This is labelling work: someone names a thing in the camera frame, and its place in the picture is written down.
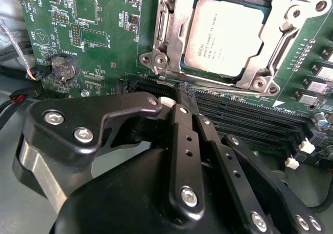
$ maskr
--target white plastic latch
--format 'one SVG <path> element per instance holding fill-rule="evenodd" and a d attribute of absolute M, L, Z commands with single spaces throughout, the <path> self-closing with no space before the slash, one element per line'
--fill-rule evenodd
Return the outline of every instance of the white plastic latch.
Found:
<path fill-rule="evenodd" d="M 288 158 L 285 161 L 285 165 L 286 167 L 296 170 L 300 166 L 300 163 L 298 163 L 298 161 L 293 158 Z"/>
<path fill-rule="evenodd" d="M 302 141 L 298 148 L 308 154 L 311 154 L 316 149 L 315 146 L 310 143 L 308 138 L 305 138 L 305 140 Z"/>

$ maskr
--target motherboard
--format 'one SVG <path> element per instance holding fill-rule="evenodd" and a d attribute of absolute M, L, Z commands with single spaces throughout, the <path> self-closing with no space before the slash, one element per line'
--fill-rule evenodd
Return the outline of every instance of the motherboard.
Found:
<path fill-rule="evenodd" d="M 133 79 L 182 82 L 198 100 L 309 120 L 324 133 L 315 162 L 333 159 L 333 148 L 326 150 L 333 141 L 332 0 L 21 5 L 36 62 L 51 70 L 46 90 L 80 97 L 126 93 Z"/>

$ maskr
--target capacitor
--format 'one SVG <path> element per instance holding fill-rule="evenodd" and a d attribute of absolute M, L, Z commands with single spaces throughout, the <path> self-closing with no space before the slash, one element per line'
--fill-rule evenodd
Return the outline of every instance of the capacitor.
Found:
<path fill-rule="evenodd" d="M 70 82 L 80 74 L 80 65 L 74 57 L 60 53 L 51 58 L 53 74 L 62 82 Z"/>
<path fill-rule="evenodd" d="M 325 114 L 323 112 L 316 113 L 313 116 L 313 118 L 314 118 L 315 122 L 317 123 L 317 125 L 320 126 L 320 127 L 324 127 L 324 126 L 328 125 L 328 121 L 325 118 Z"/>
<path fill-rule="evenodd" d="M 330 160 L 332 160 L 333 159 L 333 146 L 328 146 L 328 147 L 326 147 L 326 153 L 328 154 L 328 158 L 330 159 Z"/>

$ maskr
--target gray metal surface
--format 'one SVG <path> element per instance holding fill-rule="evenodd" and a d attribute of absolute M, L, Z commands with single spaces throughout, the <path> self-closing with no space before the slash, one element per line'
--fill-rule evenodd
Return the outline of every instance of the gray metal surface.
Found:
<path fill-rule="evenodd" d="M 23 88 L 25 81 L 17 81 L 8 76 L 0 75 L 0 103 L 7 99 L 10 92 Z M 21 108 L 0 132 L 0 233 L 1 234 L 44 234 L 48 233 L 56 219 L 56 213 L 51 204 L 42 196 L 19 183 L 11 165 L 16 152 L 24 120 L 25 108 Z M 148 144 L 143 144 L 134 150 L 123 149 L 98 157 L 93 164 L 93 176 L 96 177 L 108 169 L 145 150 Z M 271 169 L 277 169 L 278 163 L 272 157 L 263 157 Z M 294 171 L 287 169 L 288 182 L 294 193 L 308 206 L 322 202 L 327 194 L 331 175 L 319 169 L 301 164 Z M 327 233 L 333 231 L 333 207 L 318 214 Z"/>

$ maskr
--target black bracket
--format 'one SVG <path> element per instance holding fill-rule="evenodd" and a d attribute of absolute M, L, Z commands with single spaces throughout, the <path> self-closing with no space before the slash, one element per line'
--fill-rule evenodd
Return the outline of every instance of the black bracket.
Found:
<path fill-rule="evenodd" d="M 222 142 L 230 146 L 256 197 L 267 204 L 274 225 L 281 233 L 325 233 L 323 223 L 267 166 L 234 135 Z"/>

